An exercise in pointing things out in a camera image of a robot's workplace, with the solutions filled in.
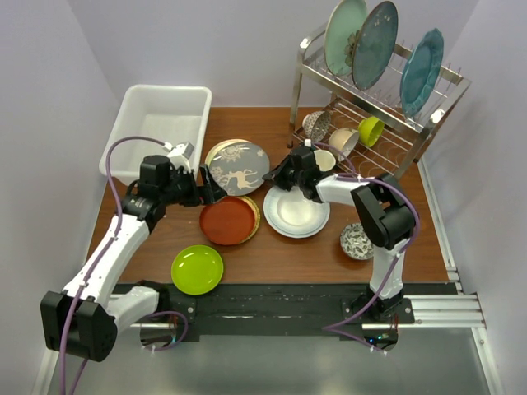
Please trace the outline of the grey reindeer plate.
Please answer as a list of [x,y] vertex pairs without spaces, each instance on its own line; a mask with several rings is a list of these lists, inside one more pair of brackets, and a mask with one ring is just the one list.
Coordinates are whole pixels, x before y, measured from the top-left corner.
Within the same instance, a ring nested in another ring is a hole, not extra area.
[[270,171],[267,152],[253,142],[230,142],[216,150],[207,165],[214,181],[232,197],[254,192]]

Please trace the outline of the cream leaf pattern plate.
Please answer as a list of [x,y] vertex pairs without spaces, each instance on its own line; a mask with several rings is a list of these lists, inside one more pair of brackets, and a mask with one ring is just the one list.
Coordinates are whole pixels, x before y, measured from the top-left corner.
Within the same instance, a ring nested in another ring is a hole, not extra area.
[[238,142],[247,142],[247,140],[245,139],[239,139],[239,138],[234,138],[234,139],[228,139],[228,140],[224,140],[224,141],[221,141],[221,142],[218,142],[218,144],[216,144],[213,148],[211,148],[209,150],[209,152],[207,153],[206,155],[206,158],[205,158],[205,164],[206,165],[210,165],[211,162],[212,162],[212,159],[213,157],[222,149],[224,148],[225,146],[228,146],[232,143],[238,143]]

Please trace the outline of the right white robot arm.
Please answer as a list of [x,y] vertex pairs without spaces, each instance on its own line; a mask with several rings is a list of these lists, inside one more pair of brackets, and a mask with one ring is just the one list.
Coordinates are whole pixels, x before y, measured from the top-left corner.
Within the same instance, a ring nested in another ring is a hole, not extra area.
[[403,300],[404,256],[421,228],[417,210],[398,180],[388,173],[364,178],[323,171],[315,163],[315,150],[308,146],[292,149],[263,179],[284,191],[298,187],[313,202],[354,207],[373,244],[373,271],[366,293],[369,300],[351,317],[324,330],[334,331],[364,313],[376,323],[392,318]]

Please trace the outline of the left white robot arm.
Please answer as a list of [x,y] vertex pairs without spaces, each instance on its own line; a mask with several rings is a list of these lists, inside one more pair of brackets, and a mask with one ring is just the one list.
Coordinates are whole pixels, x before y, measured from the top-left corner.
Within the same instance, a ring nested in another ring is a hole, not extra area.
[[60,291],[40,302],[48,349],[101,362],[117,336],[142,318],[165,321],[172,312],[166,286],[140,281],[127,294],[110,297],[130,259],[164,217],[166,208],[219,202],[226,191],[200,165],[202,184],[192,170],[176,167],[166,156],[147,156],[139,177],[120,200],[104,238],[81,271]]

